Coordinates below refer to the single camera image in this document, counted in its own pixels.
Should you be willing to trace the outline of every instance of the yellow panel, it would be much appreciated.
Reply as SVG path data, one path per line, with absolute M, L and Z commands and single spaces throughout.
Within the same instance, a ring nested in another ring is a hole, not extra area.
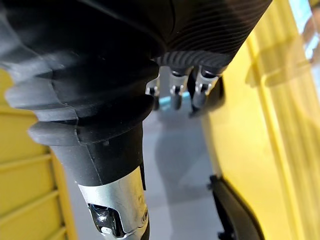
M 51 153 L 51 155 L 55 181 L 59 190 L 59 200 L 64 218 L 64 224 L 67 230 L 68 239 L 77 240 L 77 230 L 75 226 L 72 208 L 70 207 L 71 202 L 69 198 L 68 187 L 66 185 L 65 171 L 62 164 L 58 161 L 57 157 L 54 155 L 53 152 Z
M 7 72 L 0 68 L 0 105 L 8 105 L 5 100 L 5 91 L 10 88 L 13 83 Z
M 5 164 L 0 164 L 0 193 L 3 193 L 0 194 L 0 216 L 55 188 L 50 157 L 49 154 L 43 155 L 38 159 L 34 158 L 38 160 L 36 163 L 18 165 L 4 171 L 2 167 Z
M 224 105 L 204 119 L 214 164 L 266 240 L 320 239 L 320 106 L 287 0 L 273 1 L 224 89 Z
M 58 231 L 62 224 L 58 199 L 53 197 L 0 224 L 1 239 L 44 240 Z
M 27 133 L 35 122 L 34 116 L 0 114 L 0 163 L 39 156 L 48 151 Z
M 247 58 L 245 44 L 223 76 L 224 105 L 207 117 L 204 132 L 211 134 L 224 178 L 253 210 L 265 239 L 290 240 L 282 183 Z

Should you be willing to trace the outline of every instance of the ribbed texture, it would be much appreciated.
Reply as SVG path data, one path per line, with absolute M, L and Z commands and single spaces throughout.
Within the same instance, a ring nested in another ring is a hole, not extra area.
M 193 12 L 176 23 L 169 52 L 155 61 L 176 68 L 227 66 L 271 0 L 194 1 Z

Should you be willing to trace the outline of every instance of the silver metal joint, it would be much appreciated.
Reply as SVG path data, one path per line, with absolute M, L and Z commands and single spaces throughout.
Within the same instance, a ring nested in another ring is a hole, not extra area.
M 186 90 L 189 75 L 179 75 L 172 71 L 169 77 L 169 89 L 171 95 L 179 95 Z
M 140 240 L 149 214 L 140 167 L 101 186 L 79 185 L 97 229 L 106 240 Z
M 157 78 L 147 83 L 145 88 L 145 94 L 158 97 L 160 95 L 159 87 L 160 87 L 160 73 Z
M 206 70 L 203 71 L 202 67 L 200 66 L 195 80 L 195 92 L 198 94 L 204 93 L 206 96 L 208 96 L 211 90 L 215 87 L 218 79 L 219 76 L 214 75 Z
M 219 76 L 199 67 L 195 80 L 195 89 L 192 98 L 192 105 L 198 109 L 202 109 L 208 99 L 208 95 L 216 85 Z

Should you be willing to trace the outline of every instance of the yellow wall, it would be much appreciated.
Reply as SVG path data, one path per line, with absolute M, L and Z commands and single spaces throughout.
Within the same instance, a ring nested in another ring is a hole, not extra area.
M 0 69 L 0 239 L 76 240 L 62 167 L 28 136 L 32 112 L 7 105 L 11 85 Z
M 214 165 L 266 240 L 320 239 L 320 106 L 311 70 L 288 1 L 273 0 L 223 75 L 224 105 L 203 120 Z

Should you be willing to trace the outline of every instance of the gray floor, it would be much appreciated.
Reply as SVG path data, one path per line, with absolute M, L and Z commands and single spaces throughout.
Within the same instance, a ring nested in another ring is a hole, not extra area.
M 212 166 L 200 119 L 188 112 L 186 100 L 180 111 L 162 106 L 143 122 L 151 240 L 216 240 L 222 229 L 206 188 Z M 78 186 L 67 181 L 79 240 L 101 240 Z

